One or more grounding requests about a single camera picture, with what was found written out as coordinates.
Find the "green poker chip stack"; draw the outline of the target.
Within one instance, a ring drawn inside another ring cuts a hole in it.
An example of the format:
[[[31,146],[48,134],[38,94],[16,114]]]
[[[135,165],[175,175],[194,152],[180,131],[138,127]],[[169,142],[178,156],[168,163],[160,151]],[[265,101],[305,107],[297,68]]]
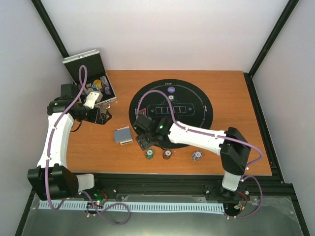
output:
[[[151,160],[154,157],[154,150],[153,149],[147,149],[145,152],[145,158],[148,160]]]

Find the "brown poker chip stack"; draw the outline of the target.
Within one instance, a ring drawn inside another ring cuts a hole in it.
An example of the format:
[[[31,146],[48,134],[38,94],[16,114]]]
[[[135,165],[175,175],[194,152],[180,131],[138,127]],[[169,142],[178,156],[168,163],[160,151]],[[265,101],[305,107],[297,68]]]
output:
[[[165,160],[170,159],[171,156],[172,156],[172,151],[171,150],[165,150],[163,155],[162,155],[163,159],[165,159]]]

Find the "purple small blind button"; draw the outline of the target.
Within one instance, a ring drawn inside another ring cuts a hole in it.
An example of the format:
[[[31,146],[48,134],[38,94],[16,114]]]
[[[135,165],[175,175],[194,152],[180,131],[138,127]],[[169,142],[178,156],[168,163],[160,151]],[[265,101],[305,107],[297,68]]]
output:
[[[170,87],[167,88],[167,92],[168,92],[168,93],[174,93],[175,90],[176,90],[176,89],[175,89],[174,87],[172,87],[172,86],[170,86]]]

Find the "red triangular all-in button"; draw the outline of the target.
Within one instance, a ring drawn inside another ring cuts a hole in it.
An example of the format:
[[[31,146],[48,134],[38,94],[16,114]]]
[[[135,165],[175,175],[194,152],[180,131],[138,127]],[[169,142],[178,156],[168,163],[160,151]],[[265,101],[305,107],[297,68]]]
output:
[[[143,116],[146,116],[147,115],[147,109],[146,108],[143,108],[141,110],[138,111],[138,117],[140,115],[143,115]]]

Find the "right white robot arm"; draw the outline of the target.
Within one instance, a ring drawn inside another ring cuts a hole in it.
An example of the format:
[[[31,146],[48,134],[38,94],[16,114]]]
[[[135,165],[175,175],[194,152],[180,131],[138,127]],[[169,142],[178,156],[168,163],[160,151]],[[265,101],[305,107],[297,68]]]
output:
[[[222,188],[235,192],[249,158],[251,148],[238,129],[215,131],[193,127],[170,117],[161,119],[139,115],[133,123],[142,150],[151,146],[167,148],[167,142],[201,148],[220,156],[224,169]]]

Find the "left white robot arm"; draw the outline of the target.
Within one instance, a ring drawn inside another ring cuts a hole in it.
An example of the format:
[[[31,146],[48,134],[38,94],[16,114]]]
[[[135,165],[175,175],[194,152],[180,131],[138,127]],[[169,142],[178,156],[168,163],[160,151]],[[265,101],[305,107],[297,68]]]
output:
[[[99,91],[81,95],[76,85],[61,86],[61,95],[47,107],[48,132],[37,167],[30,169],[27,178],[43,200],[71,198],[85,192],[92,198],[102,194],[102,185],[93,174],[76,175],[67,168],[66,154],[69,136],[75,121],[104,125],[111,119],[107,110],[96,107],[103,97]]]

